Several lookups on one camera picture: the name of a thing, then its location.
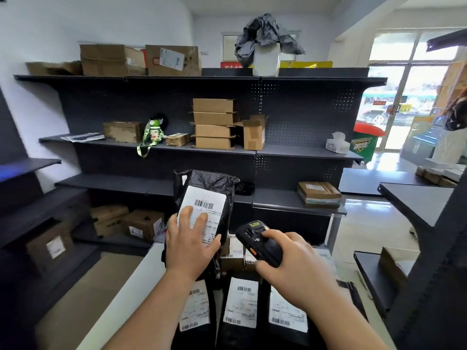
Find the white foam box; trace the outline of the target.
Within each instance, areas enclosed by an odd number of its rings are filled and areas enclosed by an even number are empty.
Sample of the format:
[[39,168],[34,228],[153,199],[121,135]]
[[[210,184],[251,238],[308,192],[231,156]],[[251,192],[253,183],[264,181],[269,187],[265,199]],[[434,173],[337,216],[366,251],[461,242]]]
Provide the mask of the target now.
[[281,48],[279,43],[254,45],[253,76],[278,77]]

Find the cardboard box with small label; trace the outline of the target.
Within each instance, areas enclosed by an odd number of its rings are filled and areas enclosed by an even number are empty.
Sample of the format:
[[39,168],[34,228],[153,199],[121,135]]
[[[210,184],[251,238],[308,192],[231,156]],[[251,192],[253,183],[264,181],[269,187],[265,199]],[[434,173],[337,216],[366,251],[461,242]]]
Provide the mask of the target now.
[[154,210],[134,210],[121,218],[125,233],[130,237],[153,242],[165,230],[165,214]]

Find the yellow sign board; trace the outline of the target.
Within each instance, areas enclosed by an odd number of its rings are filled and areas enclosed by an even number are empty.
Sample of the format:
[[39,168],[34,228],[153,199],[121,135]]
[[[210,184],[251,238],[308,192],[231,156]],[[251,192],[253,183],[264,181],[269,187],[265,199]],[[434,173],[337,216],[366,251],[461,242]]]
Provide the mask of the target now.
[[280,69],[321,69],[332,68],[332,61],[280,61]]

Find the person's right hand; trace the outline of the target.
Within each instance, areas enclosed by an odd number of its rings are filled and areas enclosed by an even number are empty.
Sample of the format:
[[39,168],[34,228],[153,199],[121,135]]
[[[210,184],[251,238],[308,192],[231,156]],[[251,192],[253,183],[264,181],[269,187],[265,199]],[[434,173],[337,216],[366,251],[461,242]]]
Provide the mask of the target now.
[[292,242],[279,245],[283,260],[278,268],[260,260],[255,264],[257,272],[293,306],[306,312],[306,301],[315,288],[313,284],[335,278],[328,264],[297,233],[287,233]]

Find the crumpled grey plastic bag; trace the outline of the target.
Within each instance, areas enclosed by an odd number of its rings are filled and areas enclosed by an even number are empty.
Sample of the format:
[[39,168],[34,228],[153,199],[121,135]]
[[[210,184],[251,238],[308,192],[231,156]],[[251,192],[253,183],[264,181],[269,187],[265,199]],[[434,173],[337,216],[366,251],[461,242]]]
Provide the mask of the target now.
[[270,13],[253,18],[243,28],[243,33],[237,37],[234,54],[243,68],[253,64],[256,44],[259,46],[279,44],[282,53],[305,54],[304,48]]

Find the dark grey side shelf unit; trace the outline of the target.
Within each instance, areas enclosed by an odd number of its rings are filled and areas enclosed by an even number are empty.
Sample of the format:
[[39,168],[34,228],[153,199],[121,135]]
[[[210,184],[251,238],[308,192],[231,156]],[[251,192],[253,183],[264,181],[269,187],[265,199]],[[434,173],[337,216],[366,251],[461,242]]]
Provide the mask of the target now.
[[100,260],[97,247],[81,244],[61,266],[37,271],[20,242],[27,227],[65,217],[65,207],[85,193],[44,194],[32,160],[0,88],[0,350],[38,350],[38,321]]

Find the grey mailer bag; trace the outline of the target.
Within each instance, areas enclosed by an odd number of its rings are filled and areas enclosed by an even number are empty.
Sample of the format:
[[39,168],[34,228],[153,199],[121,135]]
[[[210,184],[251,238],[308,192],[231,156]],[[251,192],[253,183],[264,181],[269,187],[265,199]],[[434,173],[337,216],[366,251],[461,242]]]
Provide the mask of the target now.
[[105,135],[99,132],[95,132],[95,133],[87,133],[87,134],[80,134],[80,135],[61,136],[60,139],[67,141],[67,142],[72,142],[72,143],[84,143],[84,142],[105,140]]

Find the person's right forearm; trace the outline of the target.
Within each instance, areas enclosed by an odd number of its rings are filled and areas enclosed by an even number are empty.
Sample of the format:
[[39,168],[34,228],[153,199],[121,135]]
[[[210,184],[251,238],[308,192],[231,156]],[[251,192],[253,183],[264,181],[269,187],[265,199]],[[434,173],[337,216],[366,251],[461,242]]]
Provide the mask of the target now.
[[389,350],[334,278],[313,286],[306,312],[328,350]]

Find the large taped cardboard box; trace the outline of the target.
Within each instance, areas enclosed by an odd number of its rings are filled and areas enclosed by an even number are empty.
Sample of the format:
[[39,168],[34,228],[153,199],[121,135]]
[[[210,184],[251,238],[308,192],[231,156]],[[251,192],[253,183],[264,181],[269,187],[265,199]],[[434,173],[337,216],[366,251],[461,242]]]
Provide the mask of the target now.
[[85,76],[128,77],[147,74],[144,53],[121,44],[80,44]]

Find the long dark grey shelf unit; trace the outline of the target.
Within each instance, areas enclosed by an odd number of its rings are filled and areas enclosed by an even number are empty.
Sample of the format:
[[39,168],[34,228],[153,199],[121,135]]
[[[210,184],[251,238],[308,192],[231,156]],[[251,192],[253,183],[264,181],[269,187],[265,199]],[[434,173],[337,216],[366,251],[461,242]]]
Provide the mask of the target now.
[[345,168],[361,158],[324,148],[340,131],[349,139],[360,100],[370,87],[384,85],[364,69],[298,70],[314,76],[260,78],[229,76],[231,70],[211,69],[215,76],[198,77],[96,77],[14,75],[21,82],[43,83],[56,90],[70,134],[102,130],[107,121],[143,122],[155,113],[168,118],[166,134],[192,133],[193,99],[233,100],[242,119],[266,116],[265,147],[247,150],[236,142],[229,150],[196,148],[190,143],[151,148],[138,156],[135,143],[75,143],[81,173],[60,180],[60,187],[89,189],[94,204],[119,202],[131,209],[172,214],[174,170],[190,169],[236,176],[254,185],[254,192],[237,195],[231,226],[250,218],[272,228],[295,231],[314,245],[326,244],[332,252],[341,218],[337,209],[306,208],[296,187],[301,181],[330,182],[339,187]]

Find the glass entrance door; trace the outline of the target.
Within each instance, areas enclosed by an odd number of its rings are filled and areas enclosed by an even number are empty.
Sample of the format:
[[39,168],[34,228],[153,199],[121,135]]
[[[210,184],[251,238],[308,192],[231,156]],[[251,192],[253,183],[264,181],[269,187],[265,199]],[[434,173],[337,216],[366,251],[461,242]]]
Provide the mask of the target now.
[[384,131],[376,151],[397,152],[416,117],[428,117],[448,66],[459,59],[460,46],[427,52],[430,39],[460,28],[382,29],[371,41],[370,77],[386,77],[380,87],[367,89],[357,119]]

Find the large cardboard box white label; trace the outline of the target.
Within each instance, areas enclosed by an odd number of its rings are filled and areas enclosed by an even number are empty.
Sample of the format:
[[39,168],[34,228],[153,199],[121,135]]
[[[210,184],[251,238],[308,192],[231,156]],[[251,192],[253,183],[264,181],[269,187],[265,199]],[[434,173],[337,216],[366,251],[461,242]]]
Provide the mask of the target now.
[[148,76],[198,77],[202,75],[197,46],[146,45]]

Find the open cardboard box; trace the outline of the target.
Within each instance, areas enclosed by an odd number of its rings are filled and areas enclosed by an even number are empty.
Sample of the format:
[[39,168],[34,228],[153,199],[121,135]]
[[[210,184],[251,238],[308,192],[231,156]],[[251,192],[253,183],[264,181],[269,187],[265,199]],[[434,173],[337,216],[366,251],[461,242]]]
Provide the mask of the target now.
[[234,123],[243,128],[243,147],[248,151],[261,151],[266,144],[265,115],[252,115],[248,120]]

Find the dark grey low shelf unit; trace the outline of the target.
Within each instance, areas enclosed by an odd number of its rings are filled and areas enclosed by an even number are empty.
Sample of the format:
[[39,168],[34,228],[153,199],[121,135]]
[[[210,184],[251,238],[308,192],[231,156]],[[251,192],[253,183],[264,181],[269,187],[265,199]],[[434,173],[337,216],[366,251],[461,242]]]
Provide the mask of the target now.
[[412,172],[345,168],[338,190],[347,195],[376,197],[381,196],[378,191],[380,183],[434,186],[432,182]]

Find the black handheld barcode scanner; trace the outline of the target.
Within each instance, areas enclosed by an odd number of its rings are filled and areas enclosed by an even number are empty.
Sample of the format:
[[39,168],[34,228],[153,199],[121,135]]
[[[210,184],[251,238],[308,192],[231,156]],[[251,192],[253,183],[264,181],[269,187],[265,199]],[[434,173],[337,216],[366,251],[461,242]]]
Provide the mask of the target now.
[[256,260],[263,260],[278,268],[283,260],[283,250],[274,239],[263,235],[267,229],[269,228],[264,222],[255,220],[240,226],[235,235]]

